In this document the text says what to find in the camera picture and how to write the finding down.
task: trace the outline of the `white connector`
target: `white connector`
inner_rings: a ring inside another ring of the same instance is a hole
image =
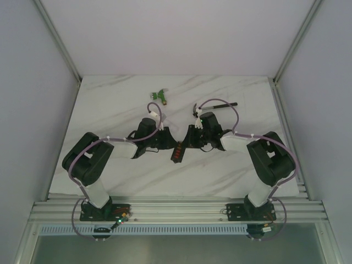
[[[263,228],[262,228],[262,231],[263,231],[264,233],[270,232],[270,231],[271,231],[271,227],[263,227]]]
[[[196,108],[196,113],[197,113],[197,120],[196,123],[194,124],[195,128],[198,129],[203,129],[203,124],[202,121],[200,120],[200,115],[202,114],[202,109]]]
[[[149,113],[149,115],[151,116],[152,119],[154,119],[156,121],[157,124],[159,124],[160,122],[160,115],[157,114],[156,112],[154,111],[151,111]],[[166,119],[166,115],[165,114],[162,114],[161,116],[161,124],[160,124],[160,127],[159,127],[159,130],[164,130],[164,124],[163,124],[163,121]]]

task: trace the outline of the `metal frame edge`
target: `metal frame edge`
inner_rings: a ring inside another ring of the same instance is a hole
[[[291,62],[298,47],[302,43],[302,40],[306,36],[306,33],[308,32],[310,26],[312,25],[312,22],[313,22],[314,18],[316,17],[323,2],[324,2],[324,0],[315,0],[313,5],[311,6],[311,8],[310,8],[309,12],[307,13],[307,16],[304,19],[295,39],[293,40],[288,52],[285,55],[281,65],[280,65],[280,68],[278,69],[278,71],[275,75],[275,78],[274,78],[275,84],[277,84],[280,81],[283,73],[286,70],[286,67]]]
[[[40,200],[41,201],[46,201],[48,199],[48,197],[49,197],[50,187],[51,187],[51,184],[53,182],[53,178],[54,178],[55,170],[56,170],[56,167],[57,167],[57,163],[59,162],[60,153],[61,153],[62,147],[64,145],[64,141],[65,141],[65,138],[66,138],[66,134],[67,134],[69,123],[71,121],[73,110],[74,110],[75,105],[76,105],[76,100],[77,100],[77,97],[78,97],[80,86],[81,86],[81,82],[78,82],[77,86],[76,86],[77,87],[77,91],[76,91],[75,99],[74,99],[74,102],[73,102],[73,105],[72,105],[72,108],[71,108],[71,111],[70,111],[69,118],[68,118],[67,123],[65,125],[64,135],[63,135],[62,140],[61,140],[61,147],[60,147],[60,149],[59,149],[59,151],[57,153],[56,163],[55,163],[55,166],[53,167],[52,172],[50,174],[50,179],[43,185],[43,192],[40,195]]]
[[[317,234],[327,264],[344,264],[330,223],[316,223]]]
[[[15,264],[28,264],[36,249],[38,236],[41,230],[41,224],[28,223],[23,232],[20,245],[17,249]]]
[[[288,117],[286,114],[287,111],[286,111],[285,102],[282,99],[282,95],[281,95],[280,89],[278,88],[278,85],[274,83],[273,79],[271,79],[271,78],[268,78],[268,79],[269,79],[269,84],[270,84],[270,87],[271,87],[271,90],[272,90],[272,93],[274,96],[274,102],[275,102],[275,105],[277,108],[279,119],[280,119],[281,125],[283,127],[285,139],[287,141],[289,148],[293,151],[293,153],[295,153],[295,155],[299,161],[299,155],[297,153],[297,148],[295,146],[294,139],[292,137],[290,125],[288,122]],[[307,185],[307,183],[306,183],[305,172],[302,167],[300,168],[300,171],[298,172],[297,177],[300,182],[304,183],[309,200],[314,200],[315,199],[314,192],[310,188],[309,184]]]
[[[79,75],[78,70],[77,70],[74,62],[73,62],[70,54],[68,53],[63,41],[61,40],[59,33],[57,32],[56,28],[54,27],[54,24],[53,24],[50,16],[48,15],[43,3],[41,2],[41,0],[32,0],[32,2],[34,4],[34,6],[36,7],[36,9],[38,10],[45,25],[47,26],[49,33],[52,36],[52,39],[53,39],[55,45],[57,46],[63,59],[66,62],[67,67],[70,69],[74,78],[80,84],[82,82],[82,77]]]

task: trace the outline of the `glass panel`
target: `glass panel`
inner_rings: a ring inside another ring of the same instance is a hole
[[[32,264],[325,263],[314,224],[289,224],[277,239],[241,235],[126,235],[94,243],[78,236],[39,237]]]

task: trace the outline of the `wire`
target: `wire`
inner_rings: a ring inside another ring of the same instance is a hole
[[[200,148],[200,150],[203,151],[203,152],[205,152],[205,153],[208,153],[208,152],[212,151],[213,149],[214,149],[214,148],[212,147],[211,150],[206,151],[206,150]]]
[[[221,209],[220,213],[222,213],[223,215],[226,215],[227,216],[227,209],[224,208],[224,209]]]
[[[254,241],[269,241],[269,240],[272,240],[274,238],[276,238],[277,236],[280,235],[280,233],[285,229],[286,227],[286,224],[287,224],[287,210],[286,210],[286,207],[284,205],[284,203],[279,199],[279,198],[273,198],[273,201],[278,201],[281,205],[282,205],[282,208],[284,210],[284,223],[282,224],[282,227],[281,229],[279,230],[279,232],[277,232],[275,235],[273,235],[272,237],[270,238],[254,238],[253,236],[251,236],[250,234],[248,234],[248,237]]]
[[[87,146],[85,149],[83,149],[75,158],[74,160],[72,161],[69,169],[68,169],[68,177],[75,183],[78,185],[78,187],[81,189],[83,195],[86,197],[86,199],[89,200],[89,195],[87,194],[87,192],[85,191],[85,189],[83,188],[81,182],[77,181],[75,178],[73,178],[72,176],[72,170],[73,170],[73,167],[75,166],[76,162],[84,155],[85,152],[87,152],[89,149],[91,149],[92,147],[98,145],[99,143],[103,142],[103,141],[114,141],[114,142],[125,142],[125,141],[128,141],[128,142],[138,142],[138,141],[143,141],[143,140],[146,140],[152,136],[155,135],[155,133],[158,132],[160,126],[161,126],[161,116],[162,116],[162,112],[161,112],[161,109],[160,109],[160,106],[154,102],[150,102],[148,105],[147,105],[147,110],[148,112],[150,113],[150,105],[155,105],[157,108],[158,108],[158,111],[159,111],[159,116],[160,116],[160,119],[159,119],[159,124],[157,126],[157,128],[148,136],[145,136],[145,137],[142,137],[140,139],[120,139],[120,138],[109,138],[109,137],[105,137],[103,139],[98,139],[97,141],[94,141],[92,144],[90,144],[89,146]]]
[[[75,211],[76,211],[76,208],[77,208],[77,205],[80,201],[84,202],[84,198],[80,198],[77,200],[76,204],[74,205],[73,207],[73,210],[72,210],[72,214],[71,214],[71,225],[72,225],[72,228],[73,228],[73,231],[80,237],[82,238],[85,238],[85,239],[89,239],[89,240],[92,240],[92,241],[97,241],[97,239],[91,237],[91,236],[87,236],[87,235],[82,235],[81,233],[79,233],[79,231],[77,230],[76,226],[75,226],[75,223],[74,223],[74,217],[75,217]]]
[[[285,145],[283,145],[282,143],[280,143],[280,142],[278,142],[278,141],[276,141],[276,140],[270,139],[270,138],[268,138],[268,137],[266,137],[266,136],[258,136],[258,135],[253,135],[253,134],[252,134],[252,135],[248,135],[248,134],[239,134],[239,133],[237,133],[237,132],[235,131],[235,128],[237,127],[237,125],[238,125],[238,123],[239,123],[240,117],[239,117],[239,115],[238,115],[237,110],[236,110],[229,102],[227,102],[227,101],[225,101],[225,100],[218,99],[218,98],[209,99],[209,100],[205,101],[204,103],[202,103],[202,104],[200,105],[199,109],[201,109],[201,107],[202,107],[203,105],[205,105],[206,103],[211,102],[211,101],[221,101],[221,102],[223,102],[223,103],[226,103],[226,104],[227,104],[229,107],[231,107],[232,110],[235,112],[235,114],[236,114],[236,116],[237,116],[237,120],[236,120],[236,123],[234,124],[234,126],[232,127],[232,133],[233,133],[234,135],[239,136],[239,137],[241,137],[241,138],[247,138],[247,139],[252,139],[252,138],[254,138],[254,139],[264,139],[264,140],[270,141],[270,142],[272,142],[272,143],[278,145],[279,147],[283,148],[283,149],[291,156],[291,158],[293,159],[293,161],[294,161],[294,163],[295,163],[295,171],[294,171],[294,173],[293,173],[290,177],[288,177],[287,179],[284,179],[284,180],[282,180],[282,181],[280,181],[280,182],[278,182],[278,183],[276,184],[276,186],[273,188],[273,190],[271,191],[271,193],[269,194],[269,197],[268,197],[269,199],[272,198],[273,195],[274,195],[274,193],[277,191],[277,189],[279,188],[280,185],[282,185],[282,184],[284,184],[284,183],[286,183],[286,182],[292,180],[292,179],[295,178],[296,175],[298,174],[299,162],[298,162],[298,159],[297,159],[296,155],[294,155],[294,154],[291,152],[291,150],[290,150],[289,148],[287,148]]]
[[[154,152],[154,153],[158,153],[158,152],[159,152],[159,150],[158,150],[158,151],[154,151],[154,150],[146,150],[145,152]]]
[[[281,227],[280,231],[279,231],[278,233],[276,233],[274,236],[272,236],[272,237],[270,237],[270,238],[266,238],[266,239],[265,239],[265,238],[264,238],[264,239],[255,239],[255,238],[253,238],[251,235],[249,235],[249,237],[250,237],[252,240],[257,240],[257,241],[268,241],[268,240],[272,240],[272,239],[274,239],[275,237],[277,237],[277,236],[284,230],[284,228],[285,228],[285,226],[286,226],[286,223],[287,223],[287,211],[286,211],[286,207],[285,207],[284,203],[283,203],[279,198],[276,198],[276,197],[273,198],[273,195],[274,195],[274,193],[277,191],[277,189],[279,188],[280,185],[282,185],[282,184],[284,184],[284,183],[286,183],[286,182],[292,180],[292,179],[295,178],[295,176],[298,174],[298,170],[299,170],[299,162],[298,162],[298,159],[297,159],[296,155],[294,155],[294,154],[291,152],[291,150],[290,150],[289,148],[287,148],[284,144],[282,144],[282,143],[280,143],[280,142],[278,142],[278,141],[276,141],[276,140],[270,139],[270,138],[268,138],[268,137],[266,137],[266,136],[258,136],[258,135],[253,135],[253,134],[248,135],[248,134],[239,134],[239,133],[237,133],[237,132],[235,131],[235,128],[237,127],[237,125],[238,125],[238,123],[239,123],[240,117],[239,117],[239,115],[238,115],[237,110],[236,110],[229,102],[227,102],[227,101],[225,101],[225,100],[222,100],[222,99],[213,98],[213,99],[209,99],[209,100],[205,101],[204,103],[202,103],[202,104],[200,105],[199,109],[201,109],[201,107],[202,107],[203,105],[205,105],[207,102],[210,102],[210,101],[221,101],[221,102],[223,102],[223,103],[226,103],[226,104],[227,104],[229,107],[231,107],[232,110],[235,112],[236,117],[237,117],[237,120],[236,120],[234,126],[232,127],[232,133],[233,133],[234,135],[239,136],[239,137],[241,137],[241,138],[247,138],[247,139],[252,139],[252,138],[254,138],[254,139],[264,139],[264,140],[267,140],[267,141],[269,141],[269,142],[272,142],[272,143],[276,144],[277,146],[283,148],[283,149],[291,156],[291,158],[293,159],[293,161],[294,161],[294,163],[295,163],[295,171],[294,171],[294,173],[293,173],[290,177],[288,177],[287,179],[284,179],[284,180],[278,182],[278,183],[276,184],[276,186],[273,188],[273,190],[270,192],[269,196],[268,196],[268,199],[272,198],[273,201],[278,201],[278,202],[282,205],[282,207],[283,207],[285,217],[284,217],[283,226]]]
[[[137,130],[133,130],[128,136],[127,136],[127,138],[129,139],[134,133],[136,133],[137,132]]]
[[[227,104],[229,107],[231,107],[233,111],[235,111],[236,116],[237,116],[237,120],[236,120],[236,123],[234,124],[234,126],[232,127],[232,132],[235,133],[235,128],[237,127],[238,122],[240,122],[240,116],[238,115],[237,110],[236,110],[229,102],[227,102],[227,101],[225,101],[225,100],[222,100],[222,99],[218,99],[218,98],[213,98],[213,99],[209,99],[209,100],[205,101],[204,103],[202,103],[202,104],[199,106],[199,109],[202,109],[202,106],[203,106],[203,105],[205,105],[206,103],[211,102],[211,101],[220,101],[220,102],[223,102],[223,103]]]
[[[285,145],[283,145],[282,143],[276,141],[276,140],[273,140],[269,137],[266,137],[266,136],[258,136],[258,135],[246,135],[246,134],[239,134],[239,133],[235,133],[236,136],[240,136],[241,138],[247,138],[247,139],[251,139],[251,138],[254,138],[254,139],[264,139],[264,140],[267,140],[267,141],[270,141],[276,145],[278,145],[279,147],[283,148],[290,156],[291,158],[293,159],[294,163],[295,163],[295,171],[294,173],[288,177],[287,179],[284,179],[280,182],[278,182],[276,184],[276,186],[273,188],[273,190],[271,191],[271,193],[269,194],[269,199],[273,197],[274,193],[277,191],[277,189],[279,188],[280,185],[292,180],[293,178],[295,178],[295,176],[297,175],[298,173],[298,170],[299,170],[299,163],[298,163],[298,159],[296,157],[296,155],[294,155],[291,150],[289,148],[287,148]]]
[[[271,220],[271,223],[270,224],[274,224],[274,219],[273,217],[271,216],[271,214],[269,213],[266,213],[267,216],[269,216],[270,220]]]
[[[122,207],[118,208],[115,211],[112,212],[113,215],[116,215],[117,213],[129,213],[129,208],[128,207]]]

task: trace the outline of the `bracket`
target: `bracket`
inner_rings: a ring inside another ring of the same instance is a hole
[[[98,209],[90,203],[82,204],[79,220],[82,222],[117,222],[122,219],[124,212],[130,211],[130,205],[127,203],[113,203],[108,208],[104,207]]]
[[[267,203],[258,208],[255,214],[248,214],[244,203],[228,203],[226,204],[227,218],[230,222],[243,221],[275,221],[276,214],[274,205]]]

